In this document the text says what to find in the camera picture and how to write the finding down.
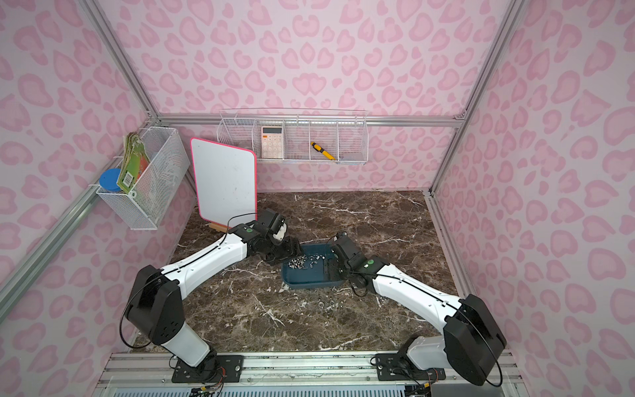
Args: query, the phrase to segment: white calculator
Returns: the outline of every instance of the white calculator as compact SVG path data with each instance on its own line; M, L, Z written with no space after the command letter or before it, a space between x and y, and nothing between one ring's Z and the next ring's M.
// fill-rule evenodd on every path
M262 153L264 159L283 158L282 127L262 127Z

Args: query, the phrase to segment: black mounting plate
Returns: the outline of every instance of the black mounting plate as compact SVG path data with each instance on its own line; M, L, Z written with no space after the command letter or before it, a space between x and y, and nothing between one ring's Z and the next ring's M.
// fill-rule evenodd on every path
M411 378L401 375L403 371L402 365L397 366L397 363L402 359L399 353L380 353L373 357L373 365L377 368L377 378L379 380L411 380ZM428 368L427 370L420 370L410 366L410 375L415 380L428 380L435 383L437 380L445 380L445 370L443 368Z
M240 381L240 374L243 371L243 356L240 355L224 355L219 354L216 356L218 365L225 369L225 383L237 383ZM217 373L209 379L201 380L196 368L190 367L184 363L181 359L177 361L174 373L172 374L172 383L210 383L215 384L220 381L222 371Z

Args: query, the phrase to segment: barcode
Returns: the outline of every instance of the barcode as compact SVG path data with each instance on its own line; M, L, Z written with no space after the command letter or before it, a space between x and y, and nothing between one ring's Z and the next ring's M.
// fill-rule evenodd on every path
M126 187L130 187L130 184L132 183L132 178L133 178L132 174L126 171L126 176L123 177L123 184Z

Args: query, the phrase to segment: blue plastic tray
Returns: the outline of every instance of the blue plastic tray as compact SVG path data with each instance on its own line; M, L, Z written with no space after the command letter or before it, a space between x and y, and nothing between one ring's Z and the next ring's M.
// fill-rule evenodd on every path
M333 252L326 244L304 244L302 250L307 260L304 262L306 269L294 269L289 267L289 261L282 263L282 280L292 290L301 290L307 288L331 288L340 286L344 282L342 279L333 279L334 275L329 275L328 266L325 262L330 259L335 260ZM316 264L311 267L311 255L324 256L324 259L317 259Z

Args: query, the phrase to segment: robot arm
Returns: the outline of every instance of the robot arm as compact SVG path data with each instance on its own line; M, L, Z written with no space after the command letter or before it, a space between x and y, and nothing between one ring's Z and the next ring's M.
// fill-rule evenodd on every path
M216 353L185 322L183 299L214 274L248 256L259 254L275 265L301 255L298 240L285 237L286 228L280 214L266 210L260 220L233 227L183 260L162 269L144 267L137 273L124 315L152 343L178 357L177 367L187 369L189 382L209 380L218 368Z
M485 383L507 341L481 299L460 299L409 277L380 257L367 258L345 232L338 233L330 247L342 278L399 302L442 334L410 339L389 362L383 357L379 369L386 367L393 374L395 369L413 373L451 366L469 382Z

